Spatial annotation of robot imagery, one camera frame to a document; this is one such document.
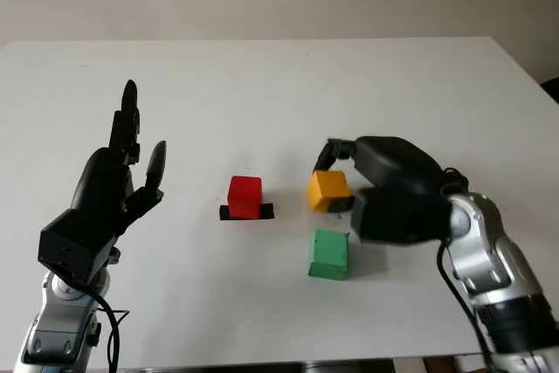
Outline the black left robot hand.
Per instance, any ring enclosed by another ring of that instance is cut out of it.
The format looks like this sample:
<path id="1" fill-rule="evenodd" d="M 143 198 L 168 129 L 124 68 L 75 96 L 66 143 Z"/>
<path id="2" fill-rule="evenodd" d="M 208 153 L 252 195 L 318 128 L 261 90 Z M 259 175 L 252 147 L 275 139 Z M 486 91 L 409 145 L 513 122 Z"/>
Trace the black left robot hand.
<path id="1" fill-rule="evenodd" d="M 138 218 L 163 198 L 160 185 L 165 170 L 167 142 L 158 142 L 151 154 L 145 184 L 135 189 L 130 167 L 140 159 L 140 111 L 137 86 L 128 80 L 121 107 L 114 112 L 109 142 L 93 152 L 86 163 L 72 198 L 71 207 L 110 224 L 120 236 Z"/>

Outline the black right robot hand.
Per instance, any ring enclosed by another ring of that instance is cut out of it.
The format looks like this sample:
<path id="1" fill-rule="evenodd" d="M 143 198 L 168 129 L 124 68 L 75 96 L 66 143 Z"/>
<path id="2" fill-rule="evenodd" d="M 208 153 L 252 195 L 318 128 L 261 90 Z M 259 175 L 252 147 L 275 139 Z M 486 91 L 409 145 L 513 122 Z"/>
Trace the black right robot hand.
<path id="1" fill-rule="evenodd" d="M 339 160 L 351 160 L 371 186 L 353 195 L 344 176 L 328 173 Z M 314 165 L 307 200 L 312 211 L 328 212 L 352 200 L 352 210 L 364 216 L 447 218 L 452 206 L 441 192 L 444 184 L 441 166 L 403 138 L 330 138 Z"/>

